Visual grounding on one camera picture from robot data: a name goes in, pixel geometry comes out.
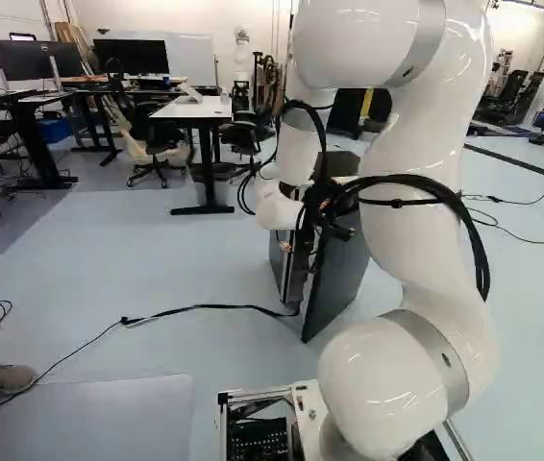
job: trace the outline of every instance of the blue bin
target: blue bin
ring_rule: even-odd
[[[65,118],[59,120],[39,120],[43,138],[48,144],[55,144],[72,135],[71,125]]]

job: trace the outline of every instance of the black floor stripe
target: black floor stripe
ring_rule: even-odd
[[[530,163],[526,163],[525,161],[518,160],[517,158],[511,158],[506,157],[501,154],[497,154],[496,152],[488,151],[487,149],[482,149],[481,147],[475,147],[471,146],[469,144],[464,144],[464,147],[466,149],[469,149],[471,151],[477,152],[479,154],[483,154],[488,157],[496,158],[497,160],[506,161],[507,163],[511,163],[512,165],[519,166],[521,168],[525,168],[529,171],[533,171],[533,173],[538,173],[539,175],[544,176],[544,169],[539,168],[538,166],[531,165]]]

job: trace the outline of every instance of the shoe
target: shoe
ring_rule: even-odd
[[[22,365],[0,365],[0,392],[19,394],[28,390],[37,377],[35,370]]]

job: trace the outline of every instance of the white desk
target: white desk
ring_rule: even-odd
[[[223,103],[220,96],[204,96],[200,104],[171,102],[164,108],[150,116],[152,122],[163,120],[174,121],[185,128],[199,130],[199,142],[202,154],[202,176],[206,187],[206,204],[187,208],[172,209],[171,214],[218,214],[233,213],[233,206],[221,206],[216,202],[214,194],[214,168],[212,165],[212,151],[210,148],[210,131],[216,154],[216,161],[220,161],[220,143],[218,127],[232,121],[232,103]]]
[[[60,101],[61,99],[64,99],[69,96],[73,96],[75,92],[56,92],[56,93],[45,93],[45,94],[39,94],[35,96],[29,96],[27,98],[20,99],[20,103],[25,104],[39,104],[45,106],[46,104],[52,104]]]
[[[221,118],[232,119],[232,102],[221,101],[220,96],[204,96],[201,104],[180,104],[171,102],[164,108],[153,113],[153,119],[182,119],[182,118]]]

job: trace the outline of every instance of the desk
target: desk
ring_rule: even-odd
[[[104,86],[98,86],[96,84],[96,81],[85,82],[84,84],[74,84],[74,86],[80,88],[76,91],[76,104],[78,105],[78,108],[80,109],[85,123],[87,124],[87,130],[90,133],[90,137],[92,138],[92,143],[94,144],[94,146],[87,147],[81,144],[79,147],[73,148],[72,151],[110,151],[110,153],[99,163],[101,166],[106,166],[111,161],[113,161],[121,152],[120,149],[116,149],[116,146],[114,145],[110,128],[110,120],[108,119],[106,111],[104,110],[103,103],[103,97],[111,96],[113,91]],[[135,99],[137,99],[137,97],[143,97],[147,99],[162,97],[164,99],[171,99],[183,94],[181,91],[176,90],[128,90],[126,91],[126,93],[129,96],[133,96]],[[99,141],[99,134],[97,133],[95,122],[92,119],[90,108],[88,107],[87,97],[89,96],[92,97],[95,101],[97,113],[99,114],[104,135],[106,137],[106,140],[108,141],[108,146],[102,146],[101,142]]]
[[[0,109],[8,110],[12,115],[18,134],[39,174],[38,179],[22,182],[16,188],[66,189],[78,181],[77,178],[59,174],[35,117],[37,108],[62,101],[71,95],[72,93],[37,94],[34,89],[0,93]]]
[[[38,108],[57,102],[68,104],[64,101],[71,97],[70,92],[38,94],[10,105],[12,119],[39,174],[38,179],[19,182],[17,189],[68,189],[78,181],[73,176],[61,176],[35,117]]]
[[[210,148],[210,131],[212,131],[214,151],[218,156],[220,155],[218,127],[232,121],[231,101],[223,103],[220,96],[204,96],[201,104],[176,104],[172,102],[153,113],[150,116],[150,120],[153,122],[174,121],[183,127],[199,130],[202,170],[204,174],[204,186],[206,187],[206,204],[204,206],[172,209],[171,214],[178,216],[233,213],[233,206],[220,206],[216,202],[214,195],[214,175],[212,172],[212,152]]]
[[[100,165],[106,166],[108,163],[110,163],[112,160],[118,156],[120,153],[120,149],[116,149],[116,146],[114,144],[113,136],[111,134],[111,128],[110,128],[110,120],[108,120],[108,115],[106,114],[106,111],[104,109],[103,105],[103,96],[106,94],[111,94],[109,90],[95,90],[94,87],[92,89],[78,89],[76,90],[76,96],[75,101],[76,105],[80,109],[80,113],[82,114],[86,124],[88,133],[90,134],[90,137],[92,138],[92,143],[94,146],[85,146],[82,144],[82,141],[79,142],[80,147],[74,147],[71,149],[73,152],[76,151],[93,151],[93,152],[102,152],[102,151],[110,151],[108,156],[104,158]],[[99,133],[97,132],[97,127],[92,120],[92,116],[90,114],[90,108],[88,107],[87,97],[90,96],[95,101],[95,106],[97,107],[97,113],[99,114],[99,118],[101,120],[101,126],[103,127],[103,133],[106,136],[106,140],[108,141],[107,146],[102,146],[101,142],[99,141]]]

